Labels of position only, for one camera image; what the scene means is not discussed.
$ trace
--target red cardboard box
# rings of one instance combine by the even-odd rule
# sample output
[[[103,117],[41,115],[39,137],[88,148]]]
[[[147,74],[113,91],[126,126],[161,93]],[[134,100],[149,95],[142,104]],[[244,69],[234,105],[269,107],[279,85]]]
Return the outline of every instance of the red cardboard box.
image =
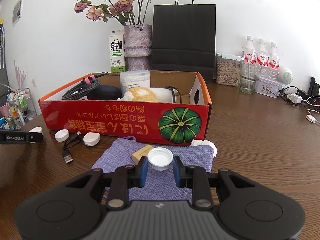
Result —
[[[193,139],[205,139],[212,103],[200,73],[150,71],[151,87],[176,87],[182,94],[182,104],[62,101],[62,95],[84,77],[39,99],[48,129],[118,137],[133,135],[140,142],[182,146],[190,145]],[[119,73],[108,73],[99,80],[103,85],[120,87]]]

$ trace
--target vase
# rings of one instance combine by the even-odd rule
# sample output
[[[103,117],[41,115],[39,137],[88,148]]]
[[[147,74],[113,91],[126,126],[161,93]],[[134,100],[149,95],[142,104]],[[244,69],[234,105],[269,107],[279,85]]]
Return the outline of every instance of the vase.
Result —
[[[150,69],[152,25],[127,25],[124,27],[124,56],[128,58],[129,71]]]

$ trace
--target milk carton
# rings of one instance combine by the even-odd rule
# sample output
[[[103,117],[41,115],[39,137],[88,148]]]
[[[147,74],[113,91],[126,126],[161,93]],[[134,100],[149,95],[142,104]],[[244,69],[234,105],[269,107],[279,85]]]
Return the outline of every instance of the milk carton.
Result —
[[[111,72],[125,71],[124,30],[112,31],[109,37]]]

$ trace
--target purple cloth bag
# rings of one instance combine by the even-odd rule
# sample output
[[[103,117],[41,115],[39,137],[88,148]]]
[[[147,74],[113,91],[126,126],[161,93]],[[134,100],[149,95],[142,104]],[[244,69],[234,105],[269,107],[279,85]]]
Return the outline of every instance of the purple cloth bag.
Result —
[[[131,155],[145,144],[118,138],[92,168],[102,168],[103,172],[113,172],[117,167],[135,164]],[[166,146],[173,156],[179,156],[184,165],[197,165],[211,172],[214,150],[207,145],[178,147]],[[156,171],[148,167],[146,184],[143,188],[129,189],[129,200],[191,200],[192,190],[177,188],[172,172],[172,164],[166,171]]]

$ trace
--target wooden block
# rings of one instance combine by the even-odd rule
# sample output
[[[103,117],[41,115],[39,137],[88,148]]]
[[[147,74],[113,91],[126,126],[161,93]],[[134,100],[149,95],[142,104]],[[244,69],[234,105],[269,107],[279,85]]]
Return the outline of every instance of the wooden block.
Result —
[[[138,164],[142,156],[147,156],[148,153],[153,149],[151,145],[146,145],[145,147],[141,148],[140,150],[136,151],[132,154],[132,160]]]

